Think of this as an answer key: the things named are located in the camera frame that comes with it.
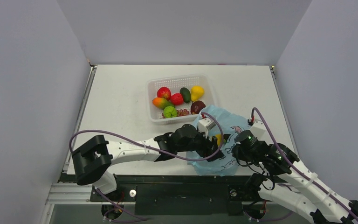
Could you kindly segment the yellow fake banana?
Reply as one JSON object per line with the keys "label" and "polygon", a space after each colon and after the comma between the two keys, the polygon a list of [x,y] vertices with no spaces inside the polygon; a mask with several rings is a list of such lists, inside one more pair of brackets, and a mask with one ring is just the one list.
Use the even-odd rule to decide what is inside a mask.
{"label": "yellow fake banana", "polygon": [[216,142],[217,142],[217,146],[219,147],[221,142],[222,142],[222,135],[221,134],[217,134],[214,136],[216,138]]}

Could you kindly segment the green fake apple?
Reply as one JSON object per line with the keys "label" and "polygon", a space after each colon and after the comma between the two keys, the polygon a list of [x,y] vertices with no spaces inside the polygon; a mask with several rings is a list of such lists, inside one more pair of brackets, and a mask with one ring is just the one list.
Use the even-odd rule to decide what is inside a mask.
{"label": "green fake apple", "polygon": [[164,118],[175,118],[178,116],[178,111],[174,106],[167,106],[163,110],[163,117]]}

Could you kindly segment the orange green fake mango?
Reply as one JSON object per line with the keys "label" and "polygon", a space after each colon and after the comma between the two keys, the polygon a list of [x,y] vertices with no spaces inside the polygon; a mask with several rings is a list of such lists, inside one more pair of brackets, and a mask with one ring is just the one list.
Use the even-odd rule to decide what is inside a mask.
{"label": "orange green fake mango", "polygon": [[152,104],[158,108],[158,109],[161,109],[161,110],[164,110],[166,107],[168,106],[172,106],[172,107],[175,107],[174,104],[170,101],[168,101],[167,99],[165,98],[154,98],[152,100]]}

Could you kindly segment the red yellow fake apple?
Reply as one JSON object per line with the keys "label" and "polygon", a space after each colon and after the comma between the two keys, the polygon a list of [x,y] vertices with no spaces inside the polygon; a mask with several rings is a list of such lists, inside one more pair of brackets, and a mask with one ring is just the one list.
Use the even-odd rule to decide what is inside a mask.
{"label": "red yellow fake apple", "polygon": [[157,90],[157,97],[158,98],[164,98],[166,99],[167,101],[170,100],[171,98],[171,91],[168,87],[161,87]]}

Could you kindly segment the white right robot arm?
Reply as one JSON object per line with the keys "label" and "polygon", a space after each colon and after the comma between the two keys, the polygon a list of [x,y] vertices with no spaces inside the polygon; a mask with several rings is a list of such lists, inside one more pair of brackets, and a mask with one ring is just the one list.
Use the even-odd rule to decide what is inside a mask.
{"label": "white right robot arm", "polygon": [[267,144],[250,130],[235,137],[234,158],[259,165],[267,176],[254,173],[244,187],[250,199],[275,202],[314,224],[358,222],[358,201],[343,198],[327,187],[284,144]]}

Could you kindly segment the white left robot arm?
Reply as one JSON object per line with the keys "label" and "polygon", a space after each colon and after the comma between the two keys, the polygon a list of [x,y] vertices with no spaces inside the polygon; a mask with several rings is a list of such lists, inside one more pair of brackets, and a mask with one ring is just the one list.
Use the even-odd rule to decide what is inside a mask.
{"label": "white left robot arm", "polygon": [[116,177],[108,171],[112,165],[133,161],[160,162],[170,159],[192,161],[179,156],[180,152],[195,152],[197,161],[213,162],[223,158],[222,144],[216,137],[208,137],[208,130],[200,132],[190,124],[185,124],[174,132],[144,141],[134,141],[124,136],[118,142],[105,139],[106,131],[95,130],[96,135],[76,149],[71,149],[76,184],[93,185],[104,197],[114,201],[120,196]]}

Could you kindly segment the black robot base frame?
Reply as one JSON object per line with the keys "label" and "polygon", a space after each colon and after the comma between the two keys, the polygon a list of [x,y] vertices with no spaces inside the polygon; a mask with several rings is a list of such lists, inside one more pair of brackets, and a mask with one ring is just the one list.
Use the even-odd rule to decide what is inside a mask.
{"label": "black robot base frame", "polygon": [[135,207],[139,216],[239,216],[243,208],[259,208],[262,199],[246,188],[249,176],[119,175],[118,191],[107,197]]}

